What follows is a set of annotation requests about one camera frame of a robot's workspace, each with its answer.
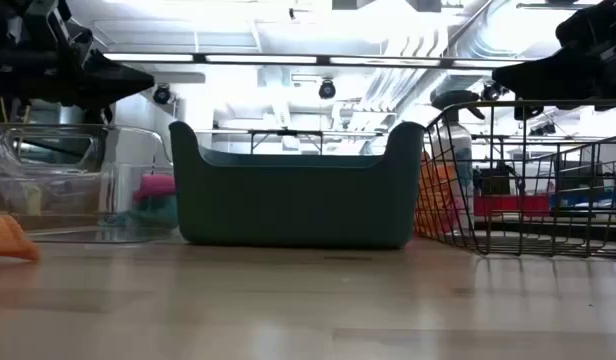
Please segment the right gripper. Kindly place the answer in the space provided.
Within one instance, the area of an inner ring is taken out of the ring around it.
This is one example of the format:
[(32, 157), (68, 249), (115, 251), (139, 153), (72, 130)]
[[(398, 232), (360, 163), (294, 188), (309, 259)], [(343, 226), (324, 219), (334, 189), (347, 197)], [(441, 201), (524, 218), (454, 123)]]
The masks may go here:
[[(561, 49), (533, 61), (499, 67), (492, 79), (525, 100), (616, 100), (616, 0), (577, 10), (555, 30)], [(514, 119), (541, 115), (543, 106), (515, 106)]]

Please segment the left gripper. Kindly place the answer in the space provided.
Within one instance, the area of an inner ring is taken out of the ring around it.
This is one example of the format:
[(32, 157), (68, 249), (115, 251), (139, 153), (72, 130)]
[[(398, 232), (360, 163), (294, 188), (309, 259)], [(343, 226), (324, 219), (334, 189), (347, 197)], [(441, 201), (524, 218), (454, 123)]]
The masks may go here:
[(109, 105), (154, 77), (94, 50), (92, 31), (71, 18), (65, 0), (0, 0), (0, 97), (78, 106), (84, 124), (110, 124)]

